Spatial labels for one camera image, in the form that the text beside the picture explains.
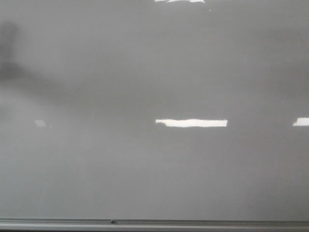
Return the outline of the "white whiteboard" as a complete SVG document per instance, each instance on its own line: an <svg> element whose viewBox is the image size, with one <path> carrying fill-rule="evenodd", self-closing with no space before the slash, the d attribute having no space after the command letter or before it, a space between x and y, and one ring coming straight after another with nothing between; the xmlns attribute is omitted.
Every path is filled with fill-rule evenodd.
<svg viewBox="0 0 309 232"><path fill-rule="evenodd" d="M4 218L309 218L306 0L3 0Z"/></svg>

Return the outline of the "aluminium whiteboard frame rail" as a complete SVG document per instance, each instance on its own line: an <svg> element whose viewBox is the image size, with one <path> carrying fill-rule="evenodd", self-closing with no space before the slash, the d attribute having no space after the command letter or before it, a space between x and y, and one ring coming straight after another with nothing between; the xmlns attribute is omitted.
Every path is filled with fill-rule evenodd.
<svg viewBox="0 0 309 232"><path fill-rule="evenodd" d="M2 232L307 232L308 221L1 218Z"/></svg>

